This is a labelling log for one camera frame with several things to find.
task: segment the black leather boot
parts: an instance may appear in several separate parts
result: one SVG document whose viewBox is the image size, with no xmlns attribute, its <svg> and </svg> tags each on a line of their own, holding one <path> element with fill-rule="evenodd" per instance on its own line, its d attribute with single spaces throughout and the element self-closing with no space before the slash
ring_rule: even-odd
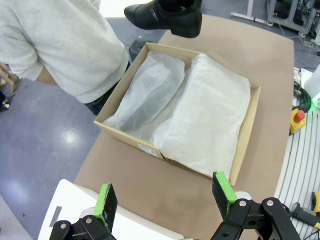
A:
<svg viewBox="0 0 320 240">
<path fill-rule="evenodd" d="M 146 4 L 127 6 L 124 9 L 126 18 L 140 29 L 169 29 L 174 35 L 195 38 L 199 35 L 202 14 L 197 0 L 180 12 L 165 11 L 159 0 Z"/>
</svg>

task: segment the gray sweater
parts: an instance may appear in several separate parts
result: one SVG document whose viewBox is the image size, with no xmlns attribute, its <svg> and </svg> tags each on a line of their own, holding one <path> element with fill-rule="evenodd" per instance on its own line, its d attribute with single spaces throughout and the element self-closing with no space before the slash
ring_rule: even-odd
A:
<svg viewBox="0 0 320 240">
<path fill-rule="evenodd" d="M 0 61 L 36 80 L 43 66 L 81 103 L 108 91 L 129 56 L 99 13 L 100 0 L 0 0 Z"/>
</svg>

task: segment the brown table surface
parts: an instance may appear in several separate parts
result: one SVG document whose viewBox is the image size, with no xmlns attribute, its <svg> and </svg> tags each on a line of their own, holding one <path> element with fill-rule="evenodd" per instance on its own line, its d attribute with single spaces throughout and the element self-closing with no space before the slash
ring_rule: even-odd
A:
<svg viewBox="0 0 320 240">
<path fill-rule="evenodd" d="M 159 43 L 204 53 L 215 51 L 250 77 L 252 84 L 261 86 L 250 141 L 234 189 L 248 192 L 256 202 L 272 197 L 290 126 L 293 42 L 251 25 L 204 15 L 197 38 L 182 38 L 167 31 Z M 185 237 L 210 239 L 222 220 L 209 178 L 102 132 L 75 183 L 99 192 L 107 182 L 114 185 L 120 206 Z"/>
</svg>

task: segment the white tissue paper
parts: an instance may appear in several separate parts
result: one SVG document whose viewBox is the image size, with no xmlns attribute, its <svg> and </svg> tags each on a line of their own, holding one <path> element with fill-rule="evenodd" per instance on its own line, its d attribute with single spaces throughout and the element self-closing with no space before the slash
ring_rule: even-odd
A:
<svg viewBox="0 0 320 240">
<path fill-rule="evenodd" d="M 141 138 L 144 135 L 142 126 L 149 124 L 168 104 L 184 77 L 183 61 L 150 51 L 135 73 L 118 110 L 103 124 Z"/>
<path fill-rule="evenodd" d="M 238 134 L 250 101 L 250 83 L 200 54 L 172 117 L 153 132 L 151 142 L 168 158 L 212 177 L 229 177 Z"/>
</svg>

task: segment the blue floor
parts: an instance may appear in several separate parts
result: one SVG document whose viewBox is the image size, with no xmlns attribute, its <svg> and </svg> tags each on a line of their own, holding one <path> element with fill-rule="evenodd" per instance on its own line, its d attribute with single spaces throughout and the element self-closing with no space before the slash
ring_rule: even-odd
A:
<svg viewBox="0 0 320 240">
<path fill-rule="evenodd" d="M 278 26 L 231 17 L 245 14 L 247 0 L 203 0 L 204 14 L 233 19 L 283 35 Z M 267 18 L 266 2 L 255 0 L 254 16 Z M 108 19 L 126 48 L 139 35 L 165 31 L 141 30 L 125 18 Z M 297 33 L 284 29 L 286 37 Z M 315 68 L 315 52 L 294 39 L 295 66 Z M 11 108 L 0 112 L 0 193 L 29 234 L 38 237 L 42 221 L 61 179 L 73 181 L 100 130 L 95 116 L 57 86 L 24 79 Z"/>
</svg>

